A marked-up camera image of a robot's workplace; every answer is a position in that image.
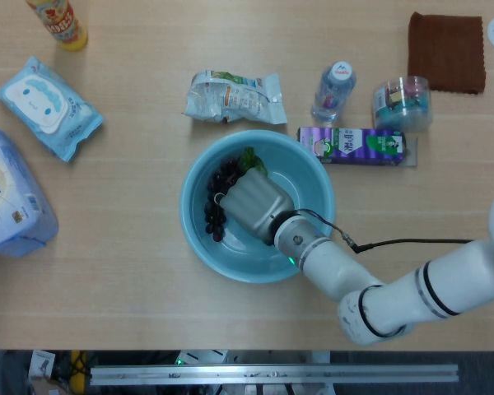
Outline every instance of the purple milk carton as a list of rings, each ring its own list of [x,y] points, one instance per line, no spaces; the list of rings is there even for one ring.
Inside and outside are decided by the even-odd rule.
[[[406,155],[402,132],[376,129],[298,129],[298,141],[323,163],[398,165]]]

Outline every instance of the water bottle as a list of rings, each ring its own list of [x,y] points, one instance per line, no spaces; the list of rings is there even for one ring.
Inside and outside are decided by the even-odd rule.
[[[320,123],[334,123],[352,93],[357,76],[348,62],[336,62],[322,74],[311,114]]]

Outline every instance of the small plastic bottle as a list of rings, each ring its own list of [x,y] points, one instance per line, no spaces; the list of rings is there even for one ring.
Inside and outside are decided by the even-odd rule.
[[[88,41],[86,27],[79,23],[68,0],[26,0],[49,33],[67,51],[78,51]]]
[[[319,123],[334,123],[352,93],[357,76],[348,62],[336,62],[322,74],[311,114]]]

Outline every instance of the bottle label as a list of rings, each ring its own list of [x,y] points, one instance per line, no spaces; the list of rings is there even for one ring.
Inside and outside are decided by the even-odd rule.
[[[38,7],[30,6],[56,40],[69,44],[79,38],[80,26],[68,0],[53,0]]]

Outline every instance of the tissue package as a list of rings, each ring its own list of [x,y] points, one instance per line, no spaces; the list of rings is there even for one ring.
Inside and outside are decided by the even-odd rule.
[[[46,245],[58,222],[12,141],[0,131],[0,254],[21,257]]]

